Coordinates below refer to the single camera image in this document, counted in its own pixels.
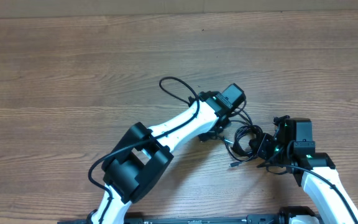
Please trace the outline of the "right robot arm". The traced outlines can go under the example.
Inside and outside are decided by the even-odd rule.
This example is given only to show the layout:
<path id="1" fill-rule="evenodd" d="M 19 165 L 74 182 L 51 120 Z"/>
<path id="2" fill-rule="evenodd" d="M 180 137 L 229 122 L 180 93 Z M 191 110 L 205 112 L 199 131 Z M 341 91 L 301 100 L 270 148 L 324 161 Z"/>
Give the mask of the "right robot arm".
<path id="1" fill-rule="evenodd" d="M 332 159 L 316 152 L 313 125 L 308 118 L 275 117 L 275 134 L 257 134 L 249 145 L 264 161 L 259 167 L 284 168 L 309 196 L 309 207 L 282 207 L 274 223 L 358 223 L 358 209 L 344 189 Z"/>

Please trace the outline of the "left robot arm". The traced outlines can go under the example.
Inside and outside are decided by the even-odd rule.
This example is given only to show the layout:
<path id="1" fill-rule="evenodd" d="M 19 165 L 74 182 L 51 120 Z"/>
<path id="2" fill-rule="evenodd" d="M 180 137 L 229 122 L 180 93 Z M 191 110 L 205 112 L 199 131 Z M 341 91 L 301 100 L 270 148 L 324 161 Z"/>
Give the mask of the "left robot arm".
<path id="1" fill-rule="evenodd" d="M 245 103 L 243 90 L 233 83 L 223 92 L 201 92 L 186 111 L 162 124 L 132 125 L 112 152 L 97 161 L 104 171 L 100 186 L 104 196 L 86 222 L 123 223 L 129 207 L 161 178 L 175 149 L 196 136 L 225 128 L 234 110 Z"/>

